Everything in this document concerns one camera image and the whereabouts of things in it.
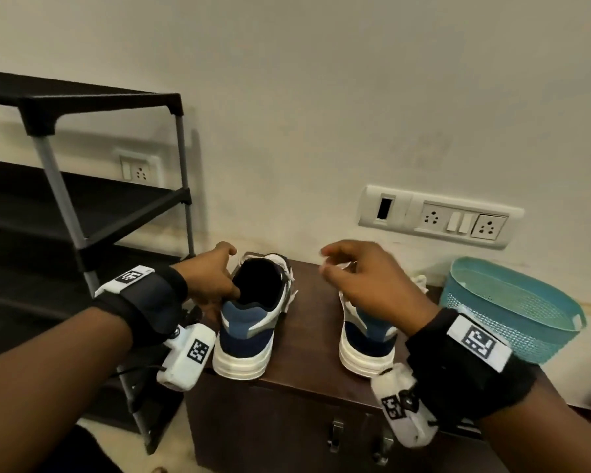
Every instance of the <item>black wrist strap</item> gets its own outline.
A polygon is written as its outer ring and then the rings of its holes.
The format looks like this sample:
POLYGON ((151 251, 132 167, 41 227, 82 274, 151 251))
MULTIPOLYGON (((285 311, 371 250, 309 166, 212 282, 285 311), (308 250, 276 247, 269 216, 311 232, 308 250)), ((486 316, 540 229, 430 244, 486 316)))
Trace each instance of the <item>black wrist strap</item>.
POLYGON ((183 318, 181 303, 188 286, 172 267, 158 269, 123 288, 118 294, 104 291, 92 306, 122 317, 132 330, 134 346, 164 342, 183 318))
POLYGON ((469 331, 480 332, 490 342, 502 343, 476 320, 453 309, 441 310, 406 343, 418 394, 445 424, 457 423, 464 417, 480 419, 517 404, 528 395, 536 380, 530 365, 516 355, 511 354, 498 372, 481 355, 448 335, 460 315, 471 322, 469 331))

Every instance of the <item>shoe lining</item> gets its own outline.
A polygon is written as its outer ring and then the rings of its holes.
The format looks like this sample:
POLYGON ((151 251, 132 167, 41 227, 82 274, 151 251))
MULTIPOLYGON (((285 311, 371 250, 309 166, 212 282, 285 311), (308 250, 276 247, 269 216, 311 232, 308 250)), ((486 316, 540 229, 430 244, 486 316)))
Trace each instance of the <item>shoe lining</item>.
POLYGON ((267 259, 248 259, 243 262, 232 282, 241 290, 238 303, 258 302, 266 310, 276 308, 282 294, 282 278, 275 264, 267 259))

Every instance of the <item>blue and white sneaker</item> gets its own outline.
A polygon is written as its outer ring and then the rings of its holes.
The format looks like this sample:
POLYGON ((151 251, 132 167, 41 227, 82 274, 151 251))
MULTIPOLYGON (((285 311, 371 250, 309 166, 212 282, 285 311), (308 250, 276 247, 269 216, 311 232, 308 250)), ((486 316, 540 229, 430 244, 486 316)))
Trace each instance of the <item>blue and white sneaker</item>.
POLYGON ((212 367, 233 380, 253 380, 265 373, 272 355, 274 328, 297 292, 289 260, 279 254, 246 254, 232 278, 241 297, 221 308, 223 328, 214 347, 212 367))
MULTIPOLYGON (((425 276, 412 279, 427 292, 425 276)), ((394 365, 394 344, 398 329, 385 320, 371 317, 355 307, 339 292, 343 307, 343 329, 339 341, 339 359, 351 372, 372 378, 394 365)))

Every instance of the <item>wooden cabinet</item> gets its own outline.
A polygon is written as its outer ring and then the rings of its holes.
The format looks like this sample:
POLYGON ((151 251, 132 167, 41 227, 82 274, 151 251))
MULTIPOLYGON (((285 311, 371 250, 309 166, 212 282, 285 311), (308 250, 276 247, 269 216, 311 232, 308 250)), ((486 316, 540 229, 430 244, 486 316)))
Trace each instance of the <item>wooden cabinet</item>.
MULTIPOLYGON (((217 473, 506 471, 482 441, 440 433, 425 448, 394 440, 383 459, 376 455, 393 435, 370 382, 339 361, 339 296, 317 266, 293 262, 293 268, 300 292, 276 328, 263 377, 228 380, 209 365, 186 393, 201 466, 217 473)), ((399 338, 396 361, 406 357, 399 338)))

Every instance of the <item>teal plastic basket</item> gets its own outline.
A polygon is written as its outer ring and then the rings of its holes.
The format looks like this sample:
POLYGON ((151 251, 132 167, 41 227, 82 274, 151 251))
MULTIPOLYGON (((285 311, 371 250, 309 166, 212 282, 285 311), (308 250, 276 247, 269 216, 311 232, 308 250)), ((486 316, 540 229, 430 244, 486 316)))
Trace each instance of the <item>teal plastic basket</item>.
POLYGON ((545 363, 587 326, 574 299, 501 265, 460 257, 453 262, 440 305, 466 307, 510 343, 523 360, 545 363))

